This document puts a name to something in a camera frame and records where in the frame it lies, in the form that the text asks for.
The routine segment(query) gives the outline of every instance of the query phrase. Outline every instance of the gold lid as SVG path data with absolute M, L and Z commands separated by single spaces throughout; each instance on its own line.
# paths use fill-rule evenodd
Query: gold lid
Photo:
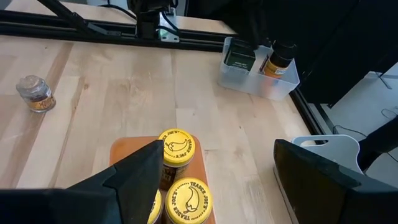
M 195 154 L 195 140 L 184 130 L 166 130 L 159 136 L 159 140 L 164 142 L 164 164 L 167 166 L 184 166 Z
M 213 198 L 205 183 L 186 177 L 171 186 L 165 206 L 167 215 L 175 224 L 199 224 L 210 216 Z
M 162 211 L 162 195 L 160 194 L 160 191 L 157 190 L 154 203 L 150 210 L 147 224 L 155 223 L 160 215 L 160 211 Z

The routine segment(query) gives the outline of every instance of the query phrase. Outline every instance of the white basket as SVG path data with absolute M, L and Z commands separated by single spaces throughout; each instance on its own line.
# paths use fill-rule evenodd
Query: white basket
M 225 38 L 223 59 L 221 61 L 220 75 L 218 77 L 219 85 L 272 100 L 282 100 L 300 83 L 294 60 L 290 63 L 281 79 L 268 77 L 259 73 L 261 64 L 266 58 L 268 51 L 271 50 L 264 46 L 260 46 L 254 51 L 256 54 L 256 61 L 250 72 L 226 65 L 224 60 L 230 43 L 231 37 Z

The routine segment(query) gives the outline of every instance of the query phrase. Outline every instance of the metal bracket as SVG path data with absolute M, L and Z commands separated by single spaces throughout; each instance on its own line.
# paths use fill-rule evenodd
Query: metal bracket
M 166 12 L 165 14 L 172 24 L 177 25 L 177 15 L 176 15 L 175 8 L 171 7 L 170 11 Z M 160 26 L 165 26 L 167 28 L 174 30 L 173 27 L 170 26 L 170 24 L 163 18 L 163 15 L 161 12 L 159 13 L 159 16 L 160 16 L 160 19 L 159 19 Z M 174 35 L 167 30 L 159 29 L 159 37 L 160 37 L 160 40 L 163 42 L 172 42 L 172 43 L 180 42 L 180 38 L 177 35 Z

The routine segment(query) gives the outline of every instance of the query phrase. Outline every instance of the wooden table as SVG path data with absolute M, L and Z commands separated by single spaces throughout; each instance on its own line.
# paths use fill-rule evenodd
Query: wooden table
M 134 22 L 114 9 L 65 4 L 85 18 Z M 33 0 L 8 10 L 51 14 Z M 178 26 L 230 32 L 222 23 Z M 182 128 L 201 142 L 223 223 L 290 223 L 272 168 L 277 138 L 309 134 L 290 97 L 276 102 L 217 85 L 221 54 L 0 36 L 0 187 L 68 187 L 109 163 L 112 143 Z M 45 78 L 56 107 L 31 113 L 15 84 Z

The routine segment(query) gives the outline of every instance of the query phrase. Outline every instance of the black bottle cap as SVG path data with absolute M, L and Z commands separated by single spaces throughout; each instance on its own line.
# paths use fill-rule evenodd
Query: black bottle cap
M 297 52 L 297 46 L 289 41 L 275 40 L 272 44 L 274 53 L 280 58 L 292 60 Z

